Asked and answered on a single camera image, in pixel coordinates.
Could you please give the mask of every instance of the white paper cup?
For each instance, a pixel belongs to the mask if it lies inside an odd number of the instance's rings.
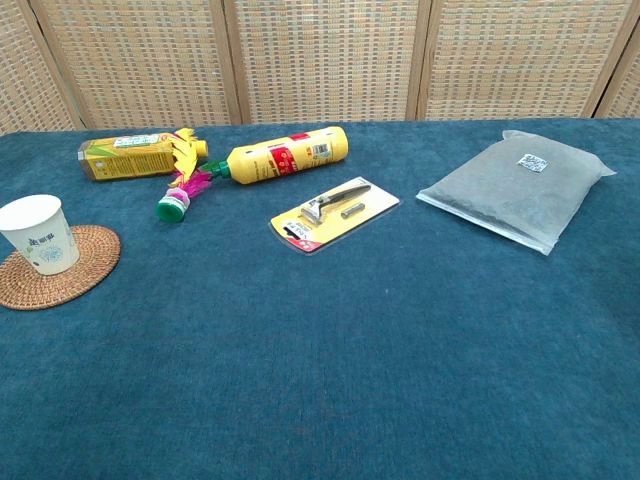
[[[30,195],[0,208],[0,233],[42,275],[64,272],[80,252],[53,195]]]

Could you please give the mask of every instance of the woven screen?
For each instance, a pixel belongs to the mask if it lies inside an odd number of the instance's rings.
[[[252,122],[404,119],[418,0],[235,2]]]
[[[632,0],[440,3],[429,119],[582,115]]]
[[[607,116],[640,117],[640,49],[633,52],[631,64],[624,72],[622,84]]]
[[[15,0],[0,0],[0,134],[73,124]]]
[[[209,1],[40,5],[91,126],[229,123]]]

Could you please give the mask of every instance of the wooden frame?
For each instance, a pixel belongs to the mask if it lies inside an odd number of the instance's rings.
[[[613,42],[611,51],[609,52],[609,58],[607,58],[607,61],[605,62],[600,75],[598,76],[598,80],[596,80],[596,83],[593,86],[591,95],[589,95],[589,98],[587,98],[587,101],[584,105],[584,110],[582,111],[583,116],[594,116],[596,108],[598,107],[598,102],[600,102],[603,94],[606,94],[611,88],[611,85],[609,85],[609,87],[607,88],[607,83],[609,82],[611,76],[614,74],[618,61],[620,60],[620,62],[622,62],[620,56],[622,55],[625,46],[629,42],[631,34],[633,33],[633,29],[639,18],[640,0],[634,0],[629,7],[629,11],[627,12],[627,16],[624,19],[624,23],[622,24],[620,31],[618,32],[618,36]]]
[[[608,117],[611,113],[611,108],[616,100],[620,92],[620,88],[624,83],[624,80],[629,72],[629,69],[633,65],[636,57],[640,55],[640,21],[636,24],[636,28],[631,36],[631,40],[627,44],[627,47],[618,62],[618,65],[611,77],[611,82],[607,86],[604,95],[602,96],[602,100],[600,101],[600,105],[598,105],[598,109],[596,110],[595,117],[596,118],[604,118]]]
[[[223,0],[209,0],[211,18],[215,29],[215,37],[218,47],[218,59],[220,60],[220,70],[222,73],[222,84],[224,96],[227,100],[229,117],[232,124],[243,123],[242,113],[238,101],[237,75],[234,69],[234,62],[229,48],[229,33]]]
[[[435,55],[436,42],[438,40],[438,28],[440,14],[442,13],[442,0],[431,0],[429,20],[427,22],[427,38],[424,46],[422,70],[420,72],[420,86],[416,98],[416,120],[422,120],[427,115],[427,95],[431,83],[431,64]]]
[[[427,34],[430,30],[429,16],[433,4],[439,0],[420,0],[418,3],[418,15],[416,19],[415,41],[413,43],[413,57],[411,58],[411,71],[409,73],[409,88],[407,91],[406,120],[418,119],[418,99],[420,98],[420,84],[425,61],[425,48]]]
[[[247,74],[244,68],[244,57],[240,43],[240,31],[238,30],[238,14],[234,0],[222,0],[224,9],[227,35],[229,37],[229,54],[233,65],[235,77],[235,89],[238,97],[238,106],[242,123],[251,123],[251,105],[249,104],[249,86]]]
[[[31,10],[31,7],[28,5],[26,1],[17,1],[18,8],[22,13],[22,16],[27,22],[27,26],[29,27],[29,31],[31,32],[31,36],[33,37],[34,42],[36,43],[38,50],[40,51],[42,58],[44,59],[44,63],[49,69],[49,73],[53,78],[53,82],[60,92],[60,97],[62,97],[62,102],[69,112],[69,117],[71,118],[71,123],[76,129],[83,130],[86,128],[83,118],[81,118],[80,113],[78,112],[77,103],[73,95],[69,92],[65,82],[60,75],[58,70],[58,66],[56,65],[56,61],[52,55],[52,52],[49,50],[47,46],[47,41],[44,38],[42,31],[38,27],[38,20]]]
[[[40,28],[42,28],[42,33],[44,34],[44,38],[46,39],[49,48],[51,49],[51,54],[55,59],[55,63],[58,65],[60,69],[60,74],[62,76],[62,81],[65,85],[69,86],[69,90],[71,91],[71,96],[74,100],[74,104],[77,106],[78,112],[80,114],[80,118],[84,122],[87,128],[96,128],[96,123],[93,117],[91,116],[91,112],[87,107],[87,103],[84,100],[82,92],[80,88],[78,88],[78,84],[75,81],[73,76],[73,72],[69,67],[69,64],[66,61],[66,56],[62,51],[62,47],[60,46],[60,42],[58,41],[58,37],[54,33],[51,28],[51,24],[49,23],[49,18],[47,16],[46,11],[42,6],[42,0],[29,0],[31,2],[31,8],[35,12],[38,23],[40,24]]]

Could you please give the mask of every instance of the rattan coaster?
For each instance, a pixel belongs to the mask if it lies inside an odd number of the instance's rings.
[[[41,275],[18,252],[0,265],[0,305],[39,310],[73,300],[109,275],[120,258],[120,239],[98,225],[71,227],[80,258],[56,275]]]

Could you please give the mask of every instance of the gray plastic bag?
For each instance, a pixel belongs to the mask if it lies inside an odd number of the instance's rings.
[[[539,135],[502,136],[417,198],[549,255],[591,186],[615,172]]]

